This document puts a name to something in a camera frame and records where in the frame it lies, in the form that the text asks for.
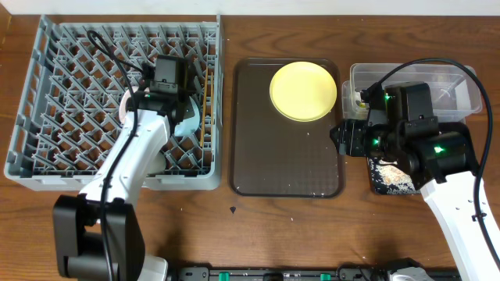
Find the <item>light blue bowl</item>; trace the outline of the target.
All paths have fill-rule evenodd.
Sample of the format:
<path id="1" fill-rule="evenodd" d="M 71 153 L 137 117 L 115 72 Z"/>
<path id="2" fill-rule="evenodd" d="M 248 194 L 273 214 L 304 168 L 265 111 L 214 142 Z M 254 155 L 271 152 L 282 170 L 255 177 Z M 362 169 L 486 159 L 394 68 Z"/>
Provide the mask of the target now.
<path id="1" fill-rule="evenodd" d="M 188 137 L 195 133 L 201 122 L 200 109 L 193 97 L 189 98 L 189 103 L 186 106 L 184 119 L 175 126 L 175 137 Z"/>

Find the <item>spilled rice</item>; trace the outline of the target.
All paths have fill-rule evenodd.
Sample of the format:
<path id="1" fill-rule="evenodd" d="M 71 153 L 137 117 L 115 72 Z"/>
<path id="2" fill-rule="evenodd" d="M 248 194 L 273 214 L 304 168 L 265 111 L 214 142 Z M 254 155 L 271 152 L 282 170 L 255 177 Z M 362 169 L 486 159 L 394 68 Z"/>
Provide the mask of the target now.
<path id="1" fill-rule="evenodd" d="M 367 160 L 370 171 L 370 183 L 373 191 L 380 195 L 418 194 L 410 176 L 395 166 L 394 162 L 380 159 Z"/>

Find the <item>white cup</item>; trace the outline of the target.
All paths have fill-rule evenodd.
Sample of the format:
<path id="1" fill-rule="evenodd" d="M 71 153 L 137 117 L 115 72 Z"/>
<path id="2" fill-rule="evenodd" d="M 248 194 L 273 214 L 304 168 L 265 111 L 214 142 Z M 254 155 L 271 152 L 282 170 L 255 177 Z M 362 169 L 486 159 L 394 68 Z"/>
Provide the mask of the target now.
<path id="1" fill-rule="evenodd" d="M 166 168 L 166 159 L 162 152 L 157 153 L 148 168 L 148 175 L 162 174 Z"/>

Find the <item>dark brown serving tray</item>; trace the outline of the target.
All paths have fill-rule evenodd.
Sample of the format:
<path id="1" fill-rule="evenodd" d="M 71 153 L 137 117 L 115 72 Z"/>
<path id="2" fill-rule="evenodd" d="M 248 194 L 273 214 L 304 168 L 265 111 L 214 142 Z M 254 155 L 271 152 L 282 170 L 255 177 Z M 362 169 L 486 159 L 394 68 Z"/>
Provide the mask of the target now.
<path id="1" fill-rule="evenodd" d="M 246 58 L 234 68 L 229 183 L 251 197 L 337 197 L 344 159 L 330 138 L 341 102 L 321 119 L 293 121 L 273 106 L 270 83 L 290 59 Z"/>

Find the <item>black waste tray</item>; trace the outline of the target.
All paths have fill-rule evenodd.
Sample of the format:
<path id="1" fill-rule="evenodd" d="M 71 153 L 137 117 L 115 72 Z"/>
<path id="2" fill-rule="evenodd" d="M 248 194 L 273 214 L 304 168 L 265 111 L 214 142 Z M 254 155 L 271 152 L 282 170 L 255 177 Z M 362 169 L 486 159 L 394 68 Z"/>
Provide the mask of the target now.
<path id="1" fill-rule="evenodd" d="M 370 158 L 370 183 L 381 195 L 418 194 L 434 180 L 445 183 L 456 173 L 477 174 L 479 162 L 470 131 L 461 122 L 441 123 L 435 135 L 400 139 L 389 158 Z"/>

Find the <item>white bowl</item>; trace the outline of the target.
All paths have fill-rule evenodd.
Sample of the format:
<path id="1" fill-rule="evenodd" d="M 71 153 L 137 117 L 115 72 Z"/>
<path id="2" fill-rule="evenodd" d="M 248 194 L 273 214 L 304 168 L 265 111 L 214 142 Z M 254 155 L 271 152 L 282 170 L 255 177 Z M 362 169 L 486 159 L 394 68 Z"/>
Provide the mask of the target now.
<path id="1" fill-rule="evenodd" d="M 132 95 L 130 90 L 126 90 L 120 100 L 118 118 L 121 125 L 125 125 L 129 119 L 133 119 Z"/>

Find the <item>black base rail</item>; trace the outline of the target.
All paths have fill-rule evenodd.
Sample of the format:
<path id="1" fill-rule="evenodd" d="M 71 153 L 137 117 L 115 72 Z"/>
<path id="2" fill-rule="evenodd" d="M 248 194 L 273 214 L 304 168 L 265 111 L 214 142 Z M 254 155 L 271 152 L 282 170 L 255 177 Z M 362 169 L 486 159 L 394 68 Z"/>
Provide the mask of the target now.
<path id="1" fill-rule="evenodd" d="M 299 269 L 176 269 L 167 280 L 175 281 L 327 281 L 389 280 L 382 270 L 343 268 L 334 270 Z"/>

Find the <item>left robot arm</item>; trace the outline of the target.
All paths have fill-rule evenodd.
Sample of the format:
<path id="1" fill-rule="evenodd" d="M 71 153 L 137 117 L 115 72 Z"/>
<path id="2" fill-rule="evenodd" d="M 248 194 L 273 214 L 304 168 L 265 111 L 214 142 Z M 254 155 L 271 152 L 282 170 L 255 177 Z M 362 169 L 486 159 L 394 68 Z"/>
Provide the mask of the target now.
<path id="1" fill-rule="evenodd" d="M 145 252 L 135 207 L 146 177 L 161 173 L 170 137 L 200 123 L 186 59 L 160 55 L 120 102 L 123 128 L 105 161 L 76 197 L 62 195 L 52 216 L 59 274 L 78 280 L 165 280 L 168 263 Z"/>

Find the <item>clear plastic bin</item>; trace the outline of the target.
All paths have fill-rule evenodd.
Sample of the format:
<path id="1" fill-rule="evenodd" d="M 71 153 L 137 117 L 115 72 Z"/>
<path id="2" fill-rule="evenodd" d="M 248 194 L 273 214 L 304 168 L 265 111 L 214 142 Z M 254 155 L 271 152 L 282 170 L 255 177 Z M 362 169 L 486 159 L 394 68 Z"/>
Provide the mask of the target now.
<path id="1" fill-rule="evenodd" d="M 342 84 L 343 117 L 366 119 L 368 108 L 354 102 L 356 91 L 367 89 L 398 66 L 397 63 L 356 63 L 350 79 Z M 482 97 L 477 85 L 461 69 L 444 64 L 414 64 L 399 70 L 382 83 L 383 87 L 420 81 L 430 87 L 434 114 L 441 123 L 464 122 L 471 114 L 482 111 Z"/>

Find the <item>yellow round plate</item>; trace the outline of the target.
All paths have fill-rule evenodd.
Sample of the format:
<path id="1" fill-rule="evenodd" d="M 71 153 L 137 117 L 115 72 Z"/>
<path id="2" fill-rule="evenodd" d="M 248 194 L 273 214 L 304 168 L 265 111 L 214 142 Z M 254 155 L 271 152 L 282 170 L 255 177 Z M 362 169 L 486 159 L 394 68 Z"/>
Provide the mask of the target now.
<path id="1" fill-rule="evenodd" d="M 303 123 L 327 115 L 338 96 L 333 76 L 322 66 L 305 61 L 279 68 L 271 79 L 269 93 L 280 114 Z"/>

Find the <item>grey plastic dish rack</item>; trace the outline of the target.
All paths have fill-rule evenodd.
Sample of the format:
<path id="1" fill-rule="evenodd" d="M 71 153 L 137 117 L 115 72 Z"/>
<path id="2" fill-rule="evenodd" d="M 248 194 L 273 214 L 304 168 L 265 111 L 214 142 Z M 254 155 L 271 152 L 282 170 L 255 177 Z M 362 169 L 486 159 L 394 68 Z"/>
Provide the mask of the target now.
<path id="1" fill-rule="evenodd" d="M 38 24 L 4 174 L 31 190 L 79 190 L 101 167 L 120 134 L 120 99 L 141 82 L 143 62 L 159 55 L 187 59 L 202 120 L 205 71 L 208 94 L 202 121 L 188 137 L 161 149 L 162 174 L 152 190 L 213 190 L 221 181 L 223 136 L 223 24 L 213 22 Z M 215 78 L 215 124 L 210 126 L 210 76 Z"/>

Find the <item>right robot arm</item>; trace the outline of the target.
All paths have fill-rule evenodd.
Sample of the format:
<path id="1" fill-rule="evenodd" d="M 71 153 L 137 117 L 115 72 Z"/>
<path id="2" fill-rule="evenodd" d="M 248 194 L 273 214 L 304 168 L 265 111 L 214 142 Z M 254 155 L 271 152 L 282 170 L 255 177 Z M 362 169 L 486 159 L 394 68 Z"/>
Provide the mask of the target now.
<path id="1" fill-rule="evenodd" d="M 436 217 L 460 277 L 497 280 L 491 252 L 499 228 L 467 126 L 439 122 L 424 82 L 377 89 L 368 101 L 367 119 L 344 119 L 330 131 L 337 152 L 382 160 L 408 175 Z"/>

